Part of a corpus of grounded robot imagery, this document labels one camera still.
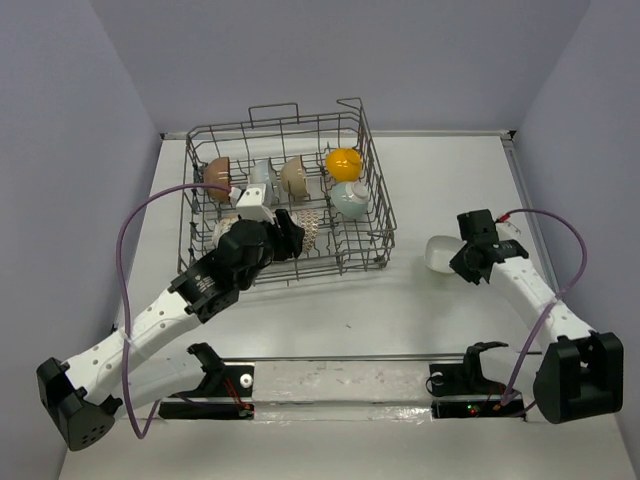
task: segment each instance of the white ceramic object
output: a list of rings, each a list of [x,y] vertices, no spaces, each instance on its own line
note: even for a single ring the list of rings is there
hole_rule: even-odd
[[[451,270],[449,262],[463,246],[464,242],[459,238],[449,237],[448,235],[431,237],[424,252],[424,263],[436,272],[455,273]]]
[[[331,202],[345,217],[357,220],[369,208],[369,189],[362,182],[342,182],[331,189]]]
[[[267,186],[266,201],[269,205],[278,203],[278,174],[271,164],[271,159],[260,160],[251,169],[249,183],[264,183]]]

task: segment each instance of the dish rack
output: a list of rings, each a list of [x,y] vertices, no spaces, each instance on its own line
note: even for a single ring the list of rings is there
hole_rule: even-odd
[[[249,108],[243,122],[199,126],[186,138],[183,183],[202,183],[203,170],[218,157],[230,158],[230,183],[244,187],[256,162],[270,159],[278,172],[279,201],[272,209],[290,213],[315,210],[318,236],[308,253],[265,268],[256,284],[298,281],[325,275],[384,268],[395,246],[396,219],[359,98],[337,100],[340,111],[300,115],[297,103],[261,105]],[[283,114],[267,116],[268,112]],[[358,220],[344,217],[331,203],[336,181],[325,167],[327,154],[337,148],[355,148],[362,158],[359,181],[369,188],[369,208]],[[301,156],[309,194],[294,198],[280,185],[280,169]],[[178,272],[183,272],[211,248],[216,222],[235,216],[231,204],[209,198],[204,189],[183,191]]]

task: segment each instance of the basket handle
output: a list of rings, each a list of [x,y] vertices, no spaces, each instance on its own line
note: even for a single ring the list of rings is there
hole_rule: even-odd
[[[254,107],[249,107],[249,121],[251,122],[251,127],[253,128],[253,113],[252,110],[258,110],[262,108],[274,108],[274,107],[295,107],[296,109],[296,119],[298,123],[300,123],[300,108],[296,102],[285,102],[285,103],[270,103],[268,105],[256,105]]]

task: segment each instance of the screw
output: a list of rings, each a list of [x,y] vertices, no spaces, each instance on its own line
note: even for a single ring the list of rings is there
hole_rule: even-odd
[[[240,377],[240,385],[242,388],[251,388],[253,385],[253,377],[248,373],[245,373]]]

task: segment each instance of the beige bowl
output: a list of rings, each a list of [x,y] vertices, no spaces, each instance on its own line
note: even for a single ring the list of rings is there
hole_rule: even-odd
[[[304,197],[309,194],[307,191],[307,174],[304,171],[302,157],[297,156],[290,159],[280,170],[280,182],[285,192],[294,197]]]

